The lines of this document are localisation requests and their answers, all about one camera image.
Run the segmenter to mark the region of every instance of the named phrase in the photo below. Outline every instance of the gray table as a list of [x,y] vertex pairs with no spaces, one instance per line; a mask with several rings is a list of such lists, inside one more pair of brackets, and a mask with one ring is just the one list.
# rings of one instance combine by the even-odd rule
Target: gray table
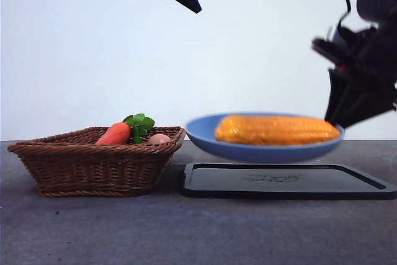
[[[183,197],[187,163],[226,161],[189,141],[151,195],[46,198],[9,144],[1,144],[3,265],[397,264],[397,200]],[[343,141],[314,162],[397,184],[397,141]]]

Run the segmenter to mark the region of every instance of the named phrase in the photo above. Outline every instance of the blue plate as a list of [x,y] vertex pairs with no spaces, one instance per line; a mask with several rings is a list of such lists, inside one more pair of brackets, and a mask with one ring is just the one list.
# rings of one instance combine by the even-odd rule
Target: blue plate
[[280,113],[229,113],[218,114],[194,119],[187,123],[185,130],[190,140],[202,150],[222,158],[250,163],[289,163],[312,159],[325,155],[343,140],[345,131],[340,125],[336,128],[340,131],[339,138],[331,141],[309,145],[292,146],[258,146],[241,145],[235,143],[220,142],[215,140],[214,131],[220,120],[227,115],[263,115],[263,116],[299,116]]

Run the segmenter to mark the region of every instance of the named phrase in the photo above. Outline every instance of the white wall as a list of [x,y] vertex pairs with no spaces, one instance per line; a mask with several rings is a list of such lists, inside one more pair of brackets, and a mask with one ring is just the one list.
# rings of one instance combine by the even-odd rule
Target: white wall
[[[344,0],[1,0],[1,139],[69,132],[144,112],[324,117],[331,63],[311,50]],[[355,11],[345,25],[366,27]],[[397,139],[389,112],[347,129]]]

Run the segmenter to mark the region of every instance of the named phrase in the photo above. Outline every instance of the toy carrot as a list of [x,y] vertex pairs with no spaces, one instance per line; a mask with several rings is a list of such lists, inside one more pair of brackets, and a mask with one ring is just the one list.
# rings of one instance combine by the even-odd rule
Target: toy carrot
[[116,122],[101,136],[97,145],[117,145],[125,143],[133,135],[134,143],[141,143],[140,136],[146,135],[148,130],[153,128],[154,120],[145,117],[144,114],[130,115],[122,122]]

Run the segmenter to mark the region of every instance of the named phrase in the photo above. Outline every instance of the corn cob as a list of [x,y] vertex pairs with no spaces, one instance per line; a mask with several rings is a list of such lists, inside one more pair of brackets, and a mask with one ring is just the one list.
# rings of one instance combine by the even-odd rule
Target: corn cob
[[250,145],[303,145],[339,137],[329,122],[309,117],[230,115],[215,130],[218,141]]

